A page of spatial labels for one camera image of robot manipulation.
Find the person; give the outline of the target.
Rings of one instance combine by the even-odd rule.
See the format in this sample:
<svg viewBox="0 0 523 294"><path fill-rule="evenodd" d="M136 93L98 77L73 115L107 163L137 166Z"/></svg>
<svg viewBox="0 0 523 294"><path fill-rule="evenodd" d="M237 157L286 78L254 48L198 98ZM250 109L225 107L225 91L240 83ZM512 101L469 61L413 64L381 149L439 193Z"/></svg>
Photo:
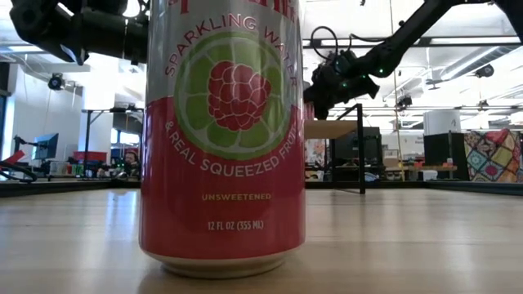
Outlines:
<svg viewBox="0 0 523 294"><path fill-rule="evenodd" d="M124 172L130 177L139 178L141 176L141 164L136 152L127 151L125 153Z"/></svg>

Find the small background monitor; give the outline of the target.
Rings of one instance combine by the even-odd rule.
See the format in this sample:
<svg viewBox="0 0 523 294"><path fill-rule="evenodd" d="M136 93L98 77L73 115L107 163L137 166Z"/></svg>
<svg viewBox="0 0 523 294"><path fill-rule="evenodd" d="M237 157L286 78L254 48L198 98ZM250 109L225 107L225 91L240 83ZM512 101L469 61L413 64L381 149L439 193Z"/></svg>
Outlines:
<svg viewBox="0 0 523 294"><path fill-rule="evenodd" d="M34 158L46 160L56 156L58 145L58 133L46 134L35 139Z"/></svg>

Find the colourful patchwork quilt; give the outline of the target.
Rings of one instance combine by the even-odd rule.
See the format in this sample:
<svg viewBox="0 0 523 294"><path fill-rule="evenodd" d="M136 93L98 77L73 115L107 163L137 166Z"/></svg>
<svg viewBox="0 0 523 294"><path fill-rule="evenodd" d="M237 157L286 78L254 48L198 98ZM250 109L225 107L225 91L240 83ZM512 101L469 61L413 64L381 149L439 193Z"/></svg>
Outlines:
<svg viewBox="0 0 523 294"><path fill-rule="evenodd" d="M471 131L464 136L470 181L523 183L521 134L500 131Z"/></svg>

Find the wooden shelf with black legs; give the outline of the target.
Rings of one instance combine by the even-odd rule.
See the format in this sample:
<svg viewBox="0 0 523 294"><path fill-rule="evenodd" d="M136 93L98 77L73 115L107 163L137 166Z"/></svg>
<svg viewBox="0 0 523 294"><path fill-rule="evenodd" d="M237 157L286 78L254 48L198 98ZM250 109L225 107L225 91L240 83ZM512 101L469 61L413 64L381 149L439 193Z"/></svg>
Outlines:
<svg viewBox="0 0 523 294"><path fill-rule="evenodd" d="M363 105L357 103L346 109L336 120L306 120L304 122L304 134L307 140L330 140L330 166L331 181L311 182L306 184L308 189L338 189L349 191L350 187L357 188L357 194L366 194L365 167L364 167L364 131L363 131ZM355 132L358 143L358 181L341 182L337 180L335 164L336 147L335 140L346 134Z"/></svg>

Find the black cabinet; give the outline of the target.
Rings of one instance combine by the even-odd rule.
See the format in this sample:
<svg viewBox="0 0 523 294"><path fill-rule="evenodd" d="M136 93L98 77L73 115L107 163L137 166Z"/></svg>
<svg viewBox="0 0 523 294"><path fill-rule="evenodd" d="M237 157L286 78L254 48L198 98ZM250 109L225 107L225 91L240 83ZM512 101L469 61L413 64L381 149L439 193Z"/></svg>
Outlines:
<svg viewBox="0 0 523 294"><path fill-rule="evenodd" d="M442 166L449 158L457 167L453 171L455 180L470 180L463 133L446 133L423 137L425 164Z"/></svg>

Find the white cylindrical tank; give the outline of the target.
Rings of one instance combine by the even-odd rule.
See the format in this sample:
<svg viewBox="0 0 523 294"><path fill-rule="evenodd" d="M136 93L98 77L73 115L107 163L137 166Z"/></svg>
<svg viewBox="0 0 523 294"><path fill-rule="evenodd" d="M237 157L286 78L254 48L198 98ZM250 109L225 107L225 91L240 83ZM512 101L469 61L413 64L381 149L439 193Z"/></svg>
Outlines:
<svg viewBox="0 0 523 294"><path fill-rule="evenodd" d="M423 115L424 135L439 135L461 131L460 112L456 109L432 110Z"/></svg>

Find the red and white sparkling-water can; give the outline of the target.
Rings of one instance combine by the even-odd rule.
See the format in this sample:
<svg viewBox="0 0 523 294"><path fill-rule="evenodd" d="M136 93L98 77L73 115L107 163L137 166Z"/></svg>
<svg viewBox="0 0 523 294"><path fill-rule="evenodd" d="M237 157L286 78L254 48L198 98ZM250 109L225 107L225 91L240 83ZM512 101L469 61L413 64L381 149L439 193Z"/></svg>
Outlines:
<svg viewBox="0 0 523 294"><path fill-rule="evenodd" d="M299 0L153 0L139 244L177 274L272 270L305 239Z"/></svg>

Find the red plastic bin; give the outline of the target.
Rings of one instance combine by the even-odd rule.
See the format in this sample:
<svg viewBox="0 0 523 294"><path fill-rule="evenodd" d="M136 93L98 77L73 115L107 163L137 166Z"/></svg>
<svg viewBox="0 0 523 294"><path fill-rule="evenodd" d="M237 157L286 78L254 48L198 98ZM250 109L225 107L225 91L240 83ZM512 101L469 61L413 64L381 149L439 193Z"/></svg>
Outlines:
<svg viewBox="0 0 523 294"><path fill-rule="evenodd" d="M74 151L74 159L78 161L99 161L99 162L105 162L107 159L107 153L106 152L99 152L99 151Z"/></svg>

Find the red flat bar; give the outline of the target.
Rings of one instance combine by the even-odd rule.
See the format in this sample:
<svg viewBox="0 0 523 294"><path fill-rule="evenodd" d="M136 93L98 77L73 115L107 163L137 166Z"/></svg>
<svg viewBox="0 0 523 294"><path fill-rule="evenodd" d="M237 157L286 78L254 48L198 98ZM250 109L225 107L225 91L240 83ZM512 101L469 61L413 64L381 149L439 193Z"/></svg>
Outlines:
<svg viewBox="0 0 523 294"><path fill-rule="evenodd" d="M0 161L0 163L15 164L18 161L20 161L24 156L25 156L25 152L22 151L22 150L18 150L13 155L11 155L8 158Z"/></svg>

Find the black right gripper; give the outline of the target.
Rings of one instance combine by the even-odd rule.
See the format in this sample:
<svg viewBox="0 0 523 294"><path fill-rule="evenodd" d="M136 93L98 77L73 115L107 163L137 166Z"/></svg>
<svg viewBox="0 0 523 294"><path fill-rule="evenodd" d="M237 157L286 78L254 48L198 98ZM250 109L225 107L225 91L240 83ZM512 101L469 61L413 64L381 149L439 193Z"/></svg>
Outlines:
<svg viewBox="0 0 523 294"><path fill-rule="evenodd" d="M326 60L313 71L312 86L303 92L303 98L312 106L318 120L327 119L331 105L364 95L376 97L380 86L368 74L349 76L346 73L355 60L352 51L330 51Z"/></svg>

